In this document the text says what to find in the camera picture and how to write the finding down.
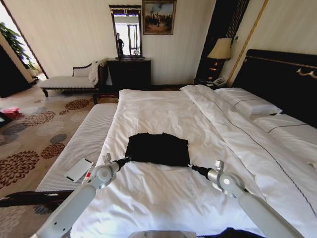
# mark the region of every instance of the phone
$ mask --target phone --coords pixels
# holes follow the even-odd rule
[[[224,80],[224,78],[218,78],[213,82],[213,84],[220,87],[226,84],[226,80]]]
[[[70,179],[73,182],[77,182],[78,179],[81,178],[82,175],[85,174],[89,170],[89,168],[93,165],[93,162],[82,158],[77,164],[72,167],[66,174],[65,177]]]

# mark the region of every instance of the black t-shirt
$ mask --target black t-shirt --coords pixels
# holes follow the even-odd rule
[[[125,156],[132,161],[187,167],[188,141],[170,134],[136,134],[129,137]]]
[[[121,47],[121,48],[122,48],[122,47],[123,47],[122,45],[124,44],[124,43],[123,43],[123,40],[118,39],[118,44],[119,44],[119,47]]]

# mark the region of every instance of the dark wooden dresser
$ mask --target dark wooden dresser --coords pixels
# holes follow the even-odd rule
[[[151,59],[108,59],[113,87],[147,90],[151,85]]]

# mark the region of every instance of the white pillow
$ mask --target white pillow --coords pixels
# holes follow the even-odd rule
[[[307,163],[317,165],[316,128],[288,115],[258,118],[254,123]]]
[[[282,112],[277,106],[242,88],[219,88],[215,92],[248,118],[254,114],[269,115]]]

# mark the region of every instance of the patterned carpet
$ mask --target patterned carpet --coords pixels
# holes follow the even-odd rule
[[[49,91],[45,98],[37,85],[0,98],[0,108],[21,113],[0,128],[0,198],[34,191],[93,105],[92,93]],[[0,208],[0,238],[29,238],[48,216],[43,206]]]

